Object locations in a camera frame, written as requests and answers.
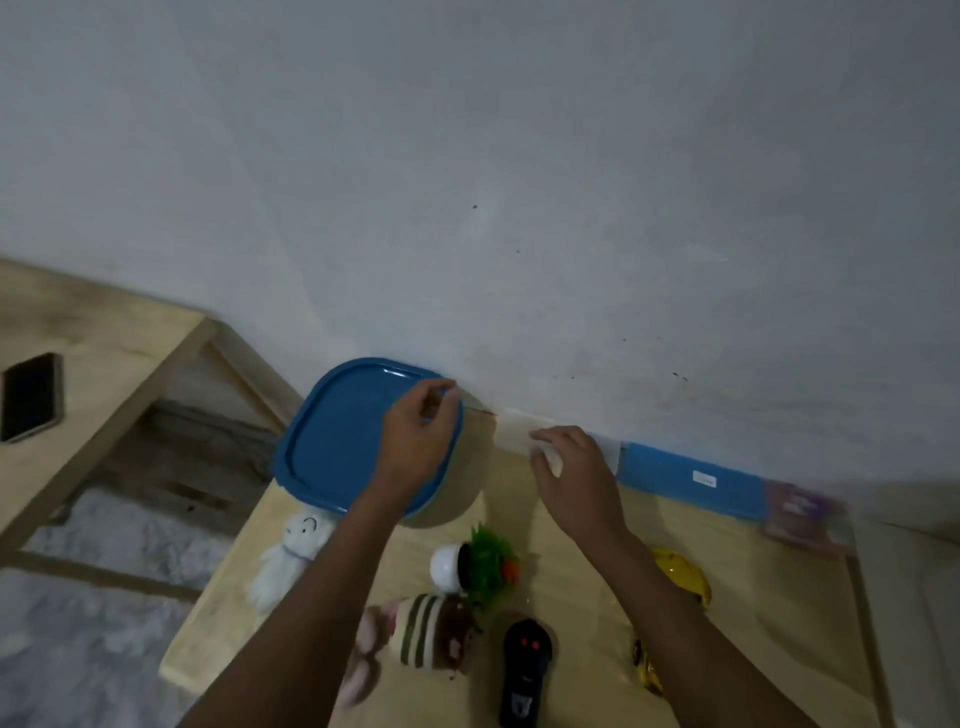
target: white label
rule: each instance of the white label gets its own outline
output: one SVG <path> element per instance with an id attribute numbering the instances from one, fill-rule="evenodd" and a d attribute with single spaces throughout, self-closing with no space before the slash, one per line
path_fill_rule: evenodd
<path id="1" fill-rule="evenodd" d="M 717 487 L 717 479 L 713 475 L 707 475 L 706 473 L 701 473 L 700 471 L 694 471 L 693 479 L 696 480 L 701 485 L 706 485 L 706 486 L 709 486 L 710 488 Z"/>

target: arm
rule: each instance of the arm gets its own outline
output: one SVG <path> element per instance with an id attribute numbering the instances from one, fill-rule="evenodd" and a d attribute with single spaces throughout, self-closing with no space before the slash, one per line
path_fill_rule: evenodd
<path id="1" fill-rule="evenodd" d="M 543 504 L 613 589 L 650 652 L 678 722 L 685 728 L 815 728 L 627 529 L 616 480 L 593 439 L 580 427 L 550 427 L 531 436 L 553 445 L 564 461 L 558 478 L 541 450 L 531 456 Z"/>
<path id="2" fill-rule="evenodd" d="M 425 379 L 387 412 L 370 484 L 180 728 L 327 724 L 383 549 L 449 447 L 459 399 L 453 386 Z M 441 389 L 448 390 L 442 399 Z"/>

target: plush toy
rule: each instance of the plush toy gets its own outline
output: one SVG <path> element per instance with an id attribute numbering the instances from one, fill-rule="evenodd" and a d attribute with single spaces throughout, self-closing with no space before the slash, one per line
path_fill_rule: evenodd
<path id="1" fill-rule="evenodd" d="M 375 659 L 376 649 L 381 644 L 380 621 L 380 610 L 377 607 L 367 607 L 360 617 L 353 651 L 347 659 L 344 681 L 340 684 L 337 701 L 334 703 L 337 710 L 352 708 L 373 690 L 380 673 Z"/>
<path id="2" fill-rule="evenodd" d="M 277 606 L 324 547 L 336 524 L 329 513 L 318 508 L 304 508 L 290 517 L 280 543 L 263 552 L 263 567 L 247 589 L 247 599 L 258 612 L 270 612 Z"/>
<path id="3" fill-rule="evenodd" d="M 482 612 L 519 581 L 520 563 L 506 539 L 483 523 L 465 544 L 447 544 L 430 559 L 430 578 L 448 594 L 465 592 Z"/>
<path id="4" fill-rule="evenodd" d="M 469 603 L 459 595 L 417 595 L 383 607 L 387 650 L 402 665 L 466 673 L 474 635 Z"/>
<path id="5" fill-rule="evenodd" d="M 385 650 L 401 665 L 466 673 L 473 637 L 480 632 L 470 605 L 459 595 L 417 595 L 367 607 L 335 707 L 351 708 L 379 677 L 377 654 Z"/>

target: small pot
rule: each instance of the small pot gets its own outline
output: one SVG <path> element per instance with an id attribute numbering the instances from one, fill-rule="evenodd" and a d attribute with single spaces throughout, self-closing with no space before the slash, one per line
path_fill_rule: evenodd
<path id="1" fill-rule="evenodd" d="M 470 544 L 444 544 L 430 557 L 430 578 L 441 592 L 469 590 Z"/>

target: hand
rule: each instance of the hand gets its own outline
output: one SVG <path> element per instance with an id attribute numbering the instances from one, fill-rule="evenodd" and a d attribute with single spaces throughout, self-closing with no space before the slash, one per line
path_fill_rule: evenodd
<path id="1" fill-rule="evenodd" d="M 443 462 L 459 401 L 453 379 L 421 379 L 383 416 L 373 479 L 404 506 Z"/>
<path id="2" fill-rule="evenodd" d="M 543 505 L 581 550 L 627 531 L 616 479 L 592 437 L 573 426 L 537 429 L 530 437 L 550 443 L 564 461 L 560 477 L 554 477 L 543 450 L 530 453 Z"/>

